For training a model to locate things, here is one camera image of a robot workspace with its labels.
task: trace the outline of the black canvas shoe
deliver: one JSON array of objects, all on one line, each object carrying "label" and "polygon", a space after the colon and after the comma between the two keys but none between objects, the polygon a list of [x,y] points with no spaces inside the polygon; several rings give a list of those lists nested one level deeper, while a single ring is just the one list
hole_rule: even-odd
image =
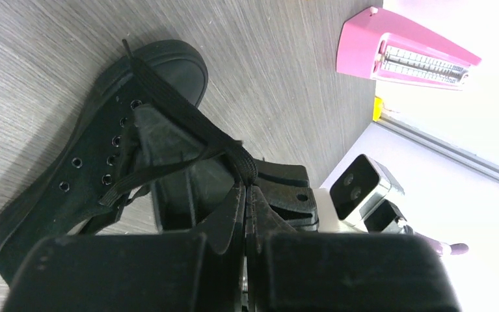
[{"label": "black canvas shoe", "polygon": [[[71,139],[61,154],[29,188],[1,211],[0,275],[7,283],[11,282],[27,252],[40,239],[67,234],[85,220],[88,222],[79,230],[81,234],[95,233],[118,221],[124,206],[132,201],[129,200],[129,193],[135,188],[133,185],[146,185],[137,193],[138,196],[150,189],[154,191],[154,197],[157,196],[155,183],[149,186],[148,183],[166,174],[156,175],[155,169],[152,171],[150,168],[143,171],[147,173],[145,176],[130,175],[135,167],[140,166],[136,163],[137,159],[138,163],[147,165],[171,163],[176,159],[167,160],[163,154],[152,157],[152,151],[158,150],[159,146],[151,147],[150,140],[163,138],[163,133],[152,132],[159,130],[159,126],[151,125],[155,121],[154,113],[148,114],[147,118],[137,113],[141,133],[138,135],[138,131],[132,131],[136,128],[133,111],[155,101],[157,96],[161,108],[178,105],[176,98],[182,98],[180,105],[184,106],[180,109],[185,110],[188,105],[197,112],[208,73],[200,54],[189,44],[177,40],[148,44],[134,51],[130,59],[135,59],[138,67],[131,67],[131,60],[123,57],[98,77]],[[136,79],[133,69],[138,71]],[[154,77],[152,74],[159,80],[144,82],[148,75]],[[159,83],[166,85],[159,88],[172,90],[173,99],[168,98],[167,92],[148,93],[150,85]],[[144,111],[147,109],[141,107],[140,113]],[[139,153],[141,144],[148,151],[146,157],[141,157]],[[193,150],[202,147],[201,143],[193,140],[192,144],[195,144]],[[217,146],[207,149],[198,159],[220,154],[219,148],[215,148]],[[191,154],[190,151],[177,153],[175,157],[190,159]],[[170,180],[164,187],[171,189],[174,184],[174,180]],[[164,205],[174,200],[156,202]]]},{"label": "black canvas shoe", "polygon": [[100,203],[114,206],[140,187],[128,203],[151,192],[158,233],[191,229],[223,202],[235,182],[254,183],[256,163],[239,141],[213,125],[124,44],[135,80],[150,100],[135,109],[135,121],[125,127],[122,153],[131,155],[140,146],[144,166],[123,174],[121,168],[129,164],[119,164],[116,183]]}]

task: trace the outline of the gray laminate surface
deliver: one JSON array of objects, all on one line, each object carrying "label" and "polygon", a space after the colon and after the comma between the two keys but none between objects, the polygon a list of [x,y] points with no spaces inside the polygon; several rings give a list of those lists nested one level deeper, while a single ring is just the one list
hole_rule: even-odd
[{"label": "gray laminate surface", "polygon": [[[369,124],[375,84],[335,72],[343,22],[381,0],[0,1],[0,208],[67,141],[91,82],[132,48],[178,38],[209,68],[204,114],[255,157],[318,186]],[[147,233],[144,198],[107,233]],[[7,286],[0,278],[0,306]]]}]

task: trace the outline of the rubber sole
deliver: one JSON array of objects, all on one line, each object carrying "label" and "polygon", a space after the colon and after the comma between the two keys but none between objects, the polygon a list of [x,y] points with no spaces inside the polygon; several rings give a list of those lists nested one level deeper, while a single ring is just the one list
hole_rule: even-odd
[{"label": "rubber sole", "polygon": [[[197,50],[185,42],[179,40],[154,42],[135,50],[133,54],[143,59],[152,67],[172,60],[182,59],[191,61],[202,69],[205,78],[205,86],[207,85],[208,73],[201,55]],[[66,156],[70,148],[75,145],[87,125],[113,94],[131,78],[132,73],[130,72],[128,59],[122,57],[96,79],[90,94],[85,100],[73,134],[60,155],[33,184],[0,212],[0,251],[35,206],[35,204],[24,205],[24,203],[36,201],[43,196],[41,192],[46,189],[47,182],[53,177],[56,169],[62,165],[62,162],[65,160],[64,156]],[[197,103],[195,103],[196,107],[201,102],[203,94],[204,92],[201,93]]]}]

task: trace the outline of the black shoelace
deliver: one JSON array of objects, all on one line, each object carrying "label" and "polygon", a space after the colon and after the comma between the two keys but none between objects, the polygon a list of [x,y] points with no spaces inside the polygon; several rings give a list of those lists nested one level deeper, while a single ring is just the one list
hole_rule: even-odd
[{"label": "black shoelace", "polygon": [[99,200],[101,205],[112,206],[115,202],[138,187],[140,189],[126,204],[149,193],[148,184],[174,172],[192,167],[199,161],[225,155],[234,165],[240,180],[249,186],[257,178],[257,166],[251,154],[239,141],[224,133],[205,117],[195,106],[188,102],[168,82],[160,78],[143,60],[135,57],[126,40],[123,45],[127,51],[134,79],[151,97],[152,105],[167,118],[184,128],[201,141],[207,142],[204,151],[188,161],[160,166],[149,166],[127,174],[134,161],[134,155],[140,148],[137,128],[131,120],[125,125],[121,135],[120,162],[116,169],[116,183]]}]

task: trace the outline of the pink device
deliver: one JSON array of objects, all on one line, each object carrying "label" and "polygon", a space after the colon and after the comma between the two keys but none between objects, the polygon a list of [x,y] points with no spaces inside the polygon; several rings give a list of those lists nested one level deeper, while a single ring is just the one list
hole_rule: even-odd
[{"label": "pink device", "polygon": [[453,90],[480,62],[445,37],[373,6],[345,22],[337,51],[339,73]]}]

